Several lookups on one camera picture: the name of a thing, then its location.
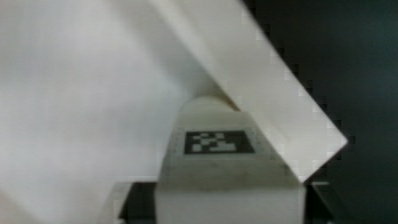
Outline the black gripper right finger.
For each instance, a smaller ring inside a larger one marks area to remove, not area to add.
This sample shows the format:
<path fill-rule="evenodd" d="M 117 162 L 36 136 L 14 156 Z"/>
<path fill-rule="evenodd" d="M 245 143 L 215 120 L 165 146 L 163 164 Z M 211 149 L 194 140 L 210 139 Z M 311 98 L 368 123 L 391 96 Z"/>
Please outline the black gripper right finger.
<path fill-rule="evenodd" d="M 304 224 L 355 224 L 329 182 L 307 184 Z"/>

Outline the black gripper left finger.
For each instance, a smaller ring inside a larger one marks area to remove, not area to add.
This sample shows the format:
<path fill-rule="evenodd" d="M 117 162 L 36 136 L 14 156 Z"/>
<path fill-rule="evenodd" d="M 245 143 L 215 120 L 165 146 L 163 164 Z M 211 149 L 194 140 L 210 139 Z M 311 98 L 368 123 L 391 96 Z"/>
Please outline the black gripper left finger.
<path fill-rule="evenodd" d="M 96 224 L 156 224 L 155 182 L 117 182 L 110 189 Z"/>

